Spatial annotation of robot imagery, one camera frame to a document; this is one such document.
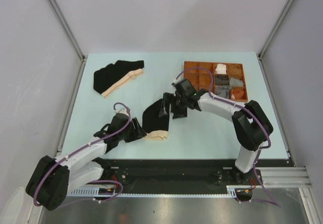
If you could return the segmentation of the black underwear beige waistband front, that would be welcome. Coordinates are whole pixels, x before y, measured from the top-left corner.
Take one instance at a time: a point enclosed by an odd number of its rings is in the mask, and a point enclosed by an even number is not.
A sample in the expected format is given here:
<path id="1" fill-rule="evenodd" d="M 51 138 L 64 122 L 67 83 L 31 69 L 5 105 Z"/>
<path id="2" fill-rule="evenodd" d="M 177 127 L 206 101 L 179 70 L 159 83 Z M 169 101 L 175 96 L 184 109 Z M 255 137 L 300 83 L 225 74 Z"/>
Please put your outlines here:
<path id="1" fill-rule="evenodd" d="M 142 129 L 145 140 L 164 141 L 169 136 L 169 105 L 159 99 L 150 105 L 142 114 Z"/>

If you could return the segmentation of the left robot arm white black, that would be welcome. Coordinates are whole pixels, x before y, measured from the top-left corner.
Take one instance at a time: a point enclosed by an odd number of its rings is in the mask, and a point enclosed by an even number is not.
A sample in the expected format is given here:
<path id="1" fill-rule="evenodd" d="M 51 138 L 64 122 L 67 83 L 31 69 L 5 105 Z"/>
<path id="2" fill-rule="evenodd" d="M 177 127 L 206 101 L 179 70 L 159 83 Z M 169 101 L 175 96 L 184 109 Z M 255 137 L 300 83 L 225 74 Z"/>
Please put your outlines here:
<path id="1" fill-rule="evenodd" d="M 35 206 L 54 210 L 69 192 L 95 181 L 107 183 L 112 177 L 111 167 L 101 156 L 121 141 L 129 143 L 145 136 L 146 132 L 136 118 L 117 113 L 79 149 L 55 158 L 48 155 L 41 158 L 27 184 L 26 193 L 32 197 Z"/>

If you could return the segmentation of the grey striped boxer underwear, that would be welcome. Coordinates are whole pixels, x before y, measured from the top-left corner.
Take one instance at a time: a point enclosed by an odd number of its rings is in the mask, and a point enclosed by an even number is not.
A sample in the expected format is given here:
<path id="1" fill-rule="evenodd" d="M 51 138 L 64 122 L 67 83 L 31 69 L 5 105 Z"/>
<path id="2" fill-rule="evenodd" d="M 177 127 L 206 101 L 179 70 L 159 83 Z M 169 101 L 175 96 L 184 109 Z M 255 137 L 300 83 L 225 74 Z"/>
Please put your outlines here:
<path id="1" fill-rule="evenodd" d="M 229 99 L 230 98 L 230 85 L 216 85 L 215 86 L 215 94 L 219 97 Z"/>

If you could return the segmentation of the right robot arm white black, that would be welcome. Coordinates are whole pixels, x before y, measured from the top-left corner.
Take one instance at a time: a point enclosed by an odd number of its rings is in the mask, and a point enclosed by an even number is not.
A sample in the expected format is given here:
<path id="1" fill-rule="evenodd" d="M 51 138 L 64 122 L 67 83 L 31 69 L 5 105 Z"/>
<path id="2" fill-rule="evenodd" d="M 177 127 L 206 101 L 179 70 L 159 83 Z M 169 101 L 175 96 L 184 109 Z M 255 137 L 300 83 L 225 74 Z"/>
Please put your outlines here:
<path id="1" fill-rule="evenodd" d="M 204 111 L 233 123 L 241 145 L 233 179 L 238 184 L 249 181 L 250 170 L 257 164 L 261 150 L 271 147 L 270 134 L 274 130 L 259 103 L 255 100 L 236 102 L 205 89 L 196 90 L 188 79 L 174 81 L 172 86 L 177 108 Z"/>

